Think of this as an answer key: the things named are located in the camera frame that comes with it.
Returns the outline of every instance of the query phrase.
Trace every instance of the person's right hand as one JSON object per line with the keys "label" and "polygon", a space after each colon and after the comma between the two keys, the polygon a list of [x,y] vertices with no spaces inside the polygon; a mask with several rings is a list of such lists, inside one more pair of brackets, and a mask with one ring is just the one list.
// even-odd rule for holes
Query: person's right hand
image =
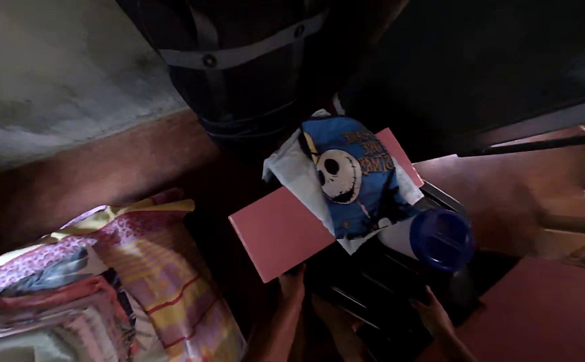
{"label": "person's right hand", "polygon": [[417,300],[411,299],[409,302],[417,310],[420,315],[422,324],[431,333],[433,337],[444,337],[455,335],[453,324],[449,319],[449,315],[442,308],[442,304],[435,298],[429,286],[426,286],[426,292],[429,294],[429,305],[424,305]]}

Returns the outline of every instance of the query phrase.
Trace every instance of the pink notebook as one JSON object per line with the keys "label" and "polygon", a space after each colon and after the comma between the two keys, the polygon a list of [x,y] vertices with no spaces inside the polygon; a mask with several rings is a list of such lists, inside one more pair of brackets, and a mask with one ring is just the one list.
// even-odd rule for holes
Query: pink notebook
{"label": "pink notebook", "polygon": [[[422,187],[424,181],[391,130],[382,130],[377,138],[415,185]],[[321,221],[285,187],[230,215],[229,219],[264,283],[335,242]]]}

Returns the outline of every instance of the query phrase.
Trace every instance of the hand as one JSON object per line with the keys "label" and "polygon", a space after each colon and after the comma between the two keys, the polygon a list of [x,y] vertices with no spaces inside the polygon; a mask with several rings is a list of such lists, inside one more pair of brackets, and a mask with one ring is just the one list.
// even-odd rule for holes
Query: hand
{"label": "hand", "polygon": [[426,292],[429,294],[429,305],[424,305],[417,300],[411,299],[409,300],[411,306],[417,310],[422,323],[433,337],[454,336],[455,330],[449,315],[442,308],[442,304],[435,298],[428,285],[426,286]]}
{"label": "hand", "polygon": [[284,301],[302,301],[306,293],[306,288],[303,284],[303,276],[306,272],[306,264],[302,264],[301,268],[295,274],[285,273],[279,276],[279,284],[281,285],[281,293]]}

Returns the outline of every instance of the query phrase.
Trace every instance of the concrete wall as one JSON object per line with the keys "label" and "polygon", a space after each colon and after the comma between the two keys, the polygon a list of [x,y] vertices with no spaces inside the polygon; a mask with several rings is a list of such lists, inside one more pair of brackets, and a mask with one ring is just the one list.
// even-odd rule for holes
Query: concrete wall
{"label": "concrete wall", "polygon": [[186,107],[114,0],[0,0],[0,170]]}

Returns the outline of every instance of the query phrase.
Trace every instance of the floor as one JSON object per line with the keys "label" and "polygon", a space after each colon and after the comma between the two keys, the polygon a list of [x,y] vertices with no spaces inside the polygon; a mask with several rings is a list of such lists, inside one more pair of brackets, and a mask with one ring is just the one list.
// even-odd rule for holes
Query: floor
{"label": "floor", "polygon": [[[519,142],[579,135],[578,127]],[[422,177],[467,208],[478,246],[560,259],[585,244],[585,145],[419,162]]]}
{"label": "floor", "polygon": [[[580,132],[567,129],[533,138]],[[449,156],[416,168],[465,205],[479,247],[560,259],[585,244],[585,234],[552,231],[585,224],[585,145]],[[97,205],[123,204],[179,186],[216,223],[219,257],[210,267],[248,333],[276,296],[271,285],[261,283],[227,216],[277,187],[260,178],[259,160],[221,152],[195,114],[183,111],[0,174],[0,254]]]}

